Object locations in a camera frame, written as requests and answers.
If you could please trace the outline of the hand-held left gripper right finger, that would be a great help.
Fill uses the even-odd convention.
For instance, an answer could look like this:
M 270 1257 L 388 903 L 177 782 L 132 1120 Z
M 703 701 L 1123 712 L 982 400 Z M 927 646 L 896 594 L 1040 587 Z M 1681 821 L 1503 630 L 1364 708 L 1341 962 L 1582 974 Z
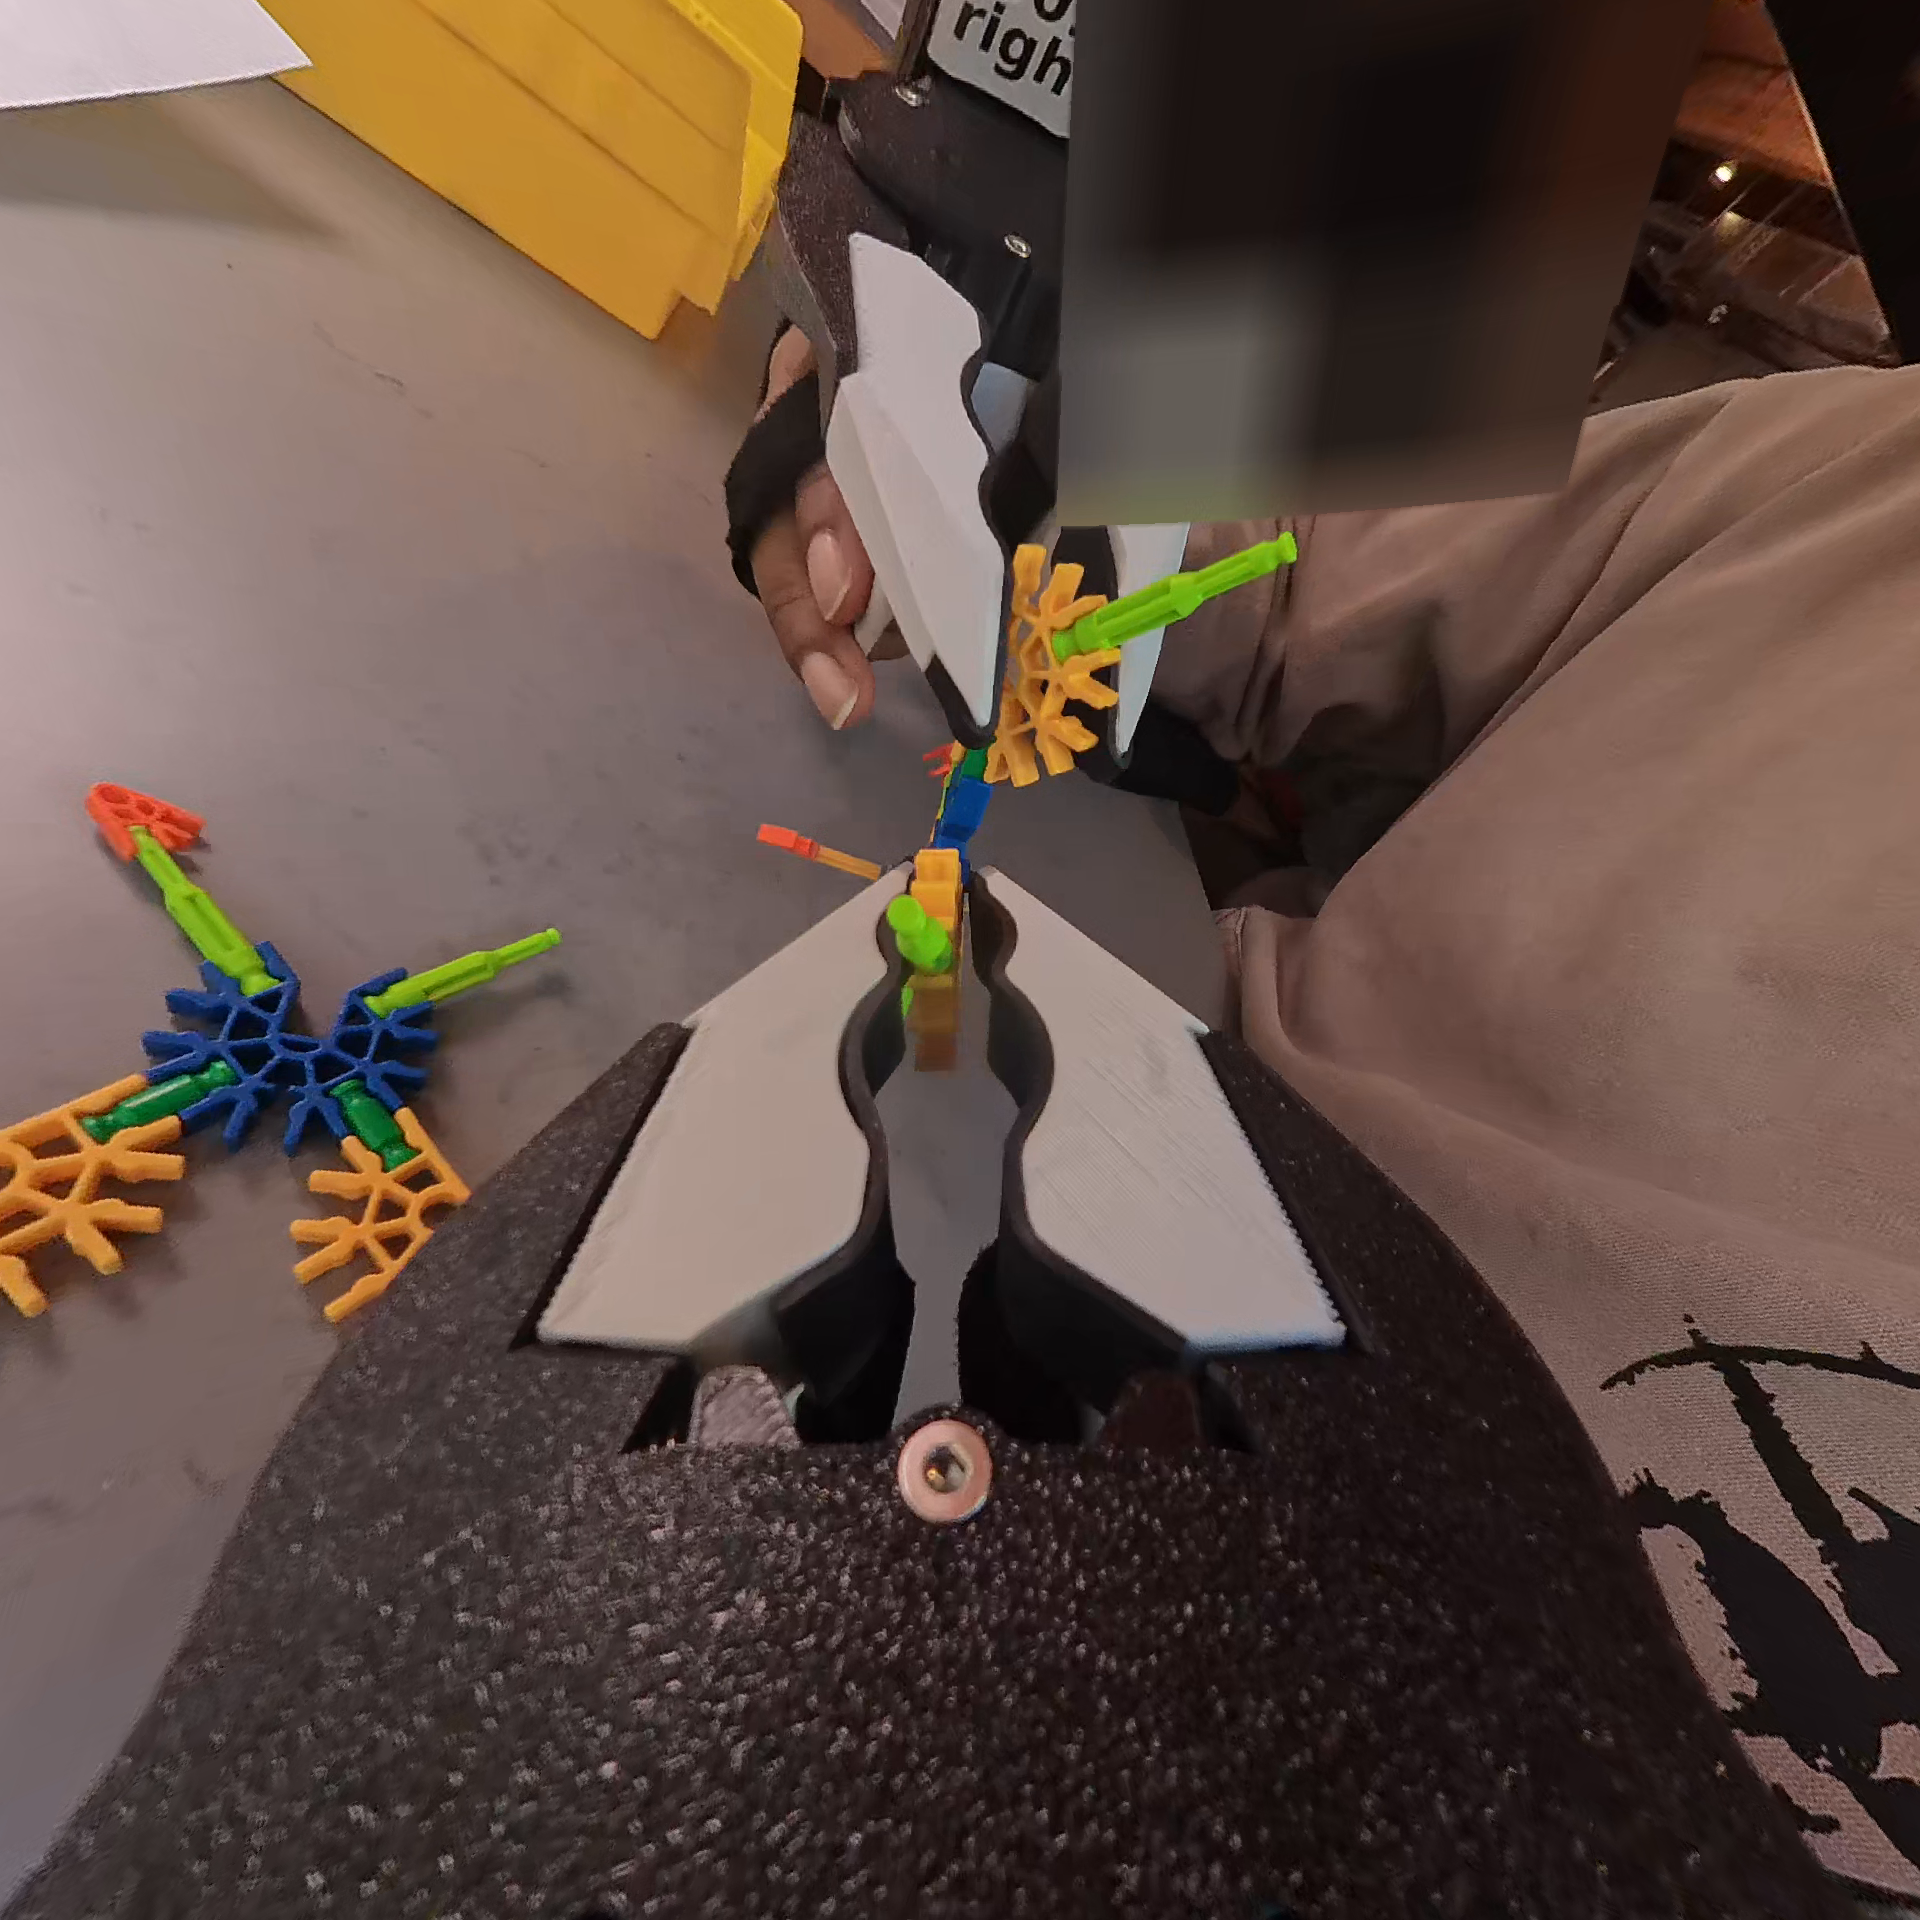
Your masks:
M 1337 1353 L 1212 1030 L 1000 871 L 974 873 L 974 968 L 1016 1103 L 993 1283 L 1011 1353 L 1102 1415 L 1140 1373 Z

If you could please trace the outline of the yellow storage bin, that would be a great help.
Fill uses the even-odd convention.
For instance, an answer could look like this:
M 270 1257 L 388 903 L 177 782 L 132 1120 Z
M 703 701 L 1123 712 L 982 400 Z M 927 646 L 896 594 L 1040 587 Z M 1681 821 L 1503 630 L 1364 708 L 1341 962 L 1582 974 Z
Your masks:
M 270 2 L 284 88 L 646 339 L 716 312 L 783 167 L 787 2 Z

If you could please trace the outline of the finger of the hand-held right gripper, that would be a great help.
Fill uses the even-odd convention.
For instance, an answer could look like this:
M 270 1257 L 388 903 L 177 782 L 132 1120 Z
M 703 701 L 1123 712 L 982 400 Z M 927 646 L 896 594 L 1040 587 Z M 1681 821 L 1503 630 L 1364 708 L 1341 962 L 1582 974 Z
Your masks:
M 852 633 L 887 626 L 964 743 L 998 725 L 1008 555 L 979 503 L 990 442 L 969 410 L 979 322 L 922 258 L 849 238 L 855 367 L 835 386 L 826 469 L 873 563 Z
M 1110 549 L 1117 561 L 1117 597 L 1130 597 L 1173 576 L 1185 563 L 1189 524 L 1117 524 L 1110 526 Z M 1117 663 L 1117 708 L 1110 708 L 1110 754 L 1128 760 L 1134 734 L 1144 708 L 1150 682 L 1156 678 L 1166 626 L 1150 627 L 1123 646 Z

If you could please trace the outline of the printed instruction sheet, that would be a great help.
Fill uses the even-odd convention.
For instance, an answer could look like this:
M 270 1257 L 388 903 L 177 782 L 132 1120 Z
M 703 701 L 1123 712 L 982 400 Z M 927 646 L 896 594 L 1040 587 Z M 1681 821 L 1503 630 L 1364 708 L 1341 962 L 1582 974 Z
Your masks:
M 220 88 L 310 65 L 261 2 L 2 2 L 2 111 Z

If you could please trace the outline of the colourful toy construction model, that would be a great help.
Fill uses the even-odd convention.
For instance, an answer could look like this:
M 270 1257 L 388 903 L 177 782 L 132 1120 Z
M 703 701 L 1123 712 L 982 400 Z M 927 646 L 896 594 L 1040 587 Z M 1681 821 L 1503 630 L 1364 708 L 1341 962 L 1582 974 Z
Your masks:
M 861 892 L 789 941 L 689 1020 L 670 1097 L 750 1094 L 768 1116 L 823 1122 L 826 1150 L 852 1166 L 875 1140 L 875 1097 L 896 1068 L 964 1064 L 969 838 L 990 796 L 985 750 L 956 741 L 927 842 L 887 867 L 764 824 L 783 853 L 859 876 Z

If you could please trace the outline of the person's right forearm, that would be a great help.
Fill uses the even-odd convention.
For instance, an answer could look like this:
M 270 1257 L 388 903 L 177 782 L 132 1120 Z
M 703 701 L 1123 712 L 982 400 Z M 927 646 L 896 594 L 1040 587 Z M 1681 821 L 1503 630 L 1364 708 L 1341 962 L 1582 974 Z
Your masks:
M 1154 708 L 1253 788 L 1274 883 L 1316 912 L 1569 630 L 1614 536 L 1575 500 L 1319 514 L 1298 559 L 1169 627 Z

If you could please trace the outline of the person's brown hoodie torso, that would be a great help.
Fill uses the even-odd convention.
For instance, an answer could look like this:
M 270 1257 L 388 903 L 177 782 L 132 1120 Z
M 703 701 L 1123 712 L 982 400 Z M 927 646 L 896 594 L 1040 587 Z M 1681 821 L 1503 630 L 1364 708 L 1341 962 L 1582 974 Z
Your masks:
M 1597 417 L 1614 536 L 1243 1039 L 1551 1362 L 1747 1758 L 1916 1912 L 1916 367 Z

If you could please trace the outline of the grey desk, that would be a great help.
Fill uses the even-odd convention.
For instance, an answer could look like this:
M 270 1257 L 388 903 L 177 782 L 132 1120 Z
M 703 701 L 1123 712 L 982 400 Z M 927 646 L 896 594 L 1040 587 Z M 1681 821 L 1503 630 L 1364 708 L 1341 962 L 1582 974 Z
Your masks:
M 822 737 L 725 566 L 764 329 L 638 342 L 277 83 L 2 112 L 2 1122 L 197 980 L 98 782 L 317 1028 L 560 932 L 436 1019 L 471 1188 L 848 893 L 758 821 L 912 835 L 927 701 Z

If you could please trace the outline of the blue hubs toy assembly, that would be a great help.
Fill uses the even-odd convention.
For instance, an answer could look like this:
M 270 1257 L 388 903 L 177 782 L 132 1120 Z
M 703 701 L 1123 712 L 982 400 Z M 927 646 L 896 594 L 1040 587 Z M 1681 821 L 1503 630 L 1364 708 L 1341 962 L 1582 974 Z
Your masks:
M 213 1130 L 239 1150 L 281 1114 L 284 1155 L 314 1130 L 336 1166 L 307 1178 L 336 1211 L 301 1218 L 301 1283 L 349 1276 L 323 1307 L 345 1325 L 369 1307 L 468 1204 L 468 1187 L 426 1130 L 411 1097 L 429 1085 L 436 1009 L 491 986 L 560 947 L 540 928 L 434 968 L 378 971 L 352 986 L 323 1033 L 301 1028 L 301 974 L 251 941 L 184 867 L 206 821 L 151 792 L 98 782 L 85 796 L 108 851 L 145 873 L 200 960 L 200 984 L 167 994 L 166 1030 L 145 1033 L 145 1068 L 44 1114 L 2 1126 L 2 1305 L 24 1320 L 48 1307 L 34 1257 L 48 1250 L 95 1276 L 124 1266 L 124 1239 L 160 1234 L 163 1208 L 132 1188 L 184 1178 L 184 1137 Z

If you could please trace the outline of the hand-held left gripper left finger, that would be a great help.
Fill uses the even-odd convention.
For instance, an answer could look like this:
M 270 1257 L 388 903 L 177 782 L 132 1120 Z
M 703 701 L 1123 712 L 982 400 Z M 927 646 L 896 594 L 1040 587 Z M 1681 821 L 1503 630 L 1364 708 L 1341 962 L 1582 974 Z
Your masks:
M 754 1366 L 807 1432 L 883 1432 L 912 1343 L 875 1090 L 901 1058 L 904 873 L 839 905 L 686 1020 L 660 1094 L 537 1315 L 540 1344 L 699 1373 Z

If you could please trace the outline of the person's right hand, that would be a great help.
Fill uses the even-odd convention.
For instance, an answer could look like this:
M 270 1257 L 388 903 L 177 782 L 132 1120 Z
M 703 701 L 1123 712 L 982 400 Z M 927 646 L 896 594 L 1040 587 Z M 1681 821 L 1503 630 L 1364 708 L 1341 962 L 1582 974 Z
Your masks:
M 896 626 L 865 650 L 855 626 L 873 594 L 873 563 L 823 459 L 803 469 L 793 503 L 751 546 L 754 597 L 783 666 L 831 731 L 873 714 L 883 659 L 904 656 Z

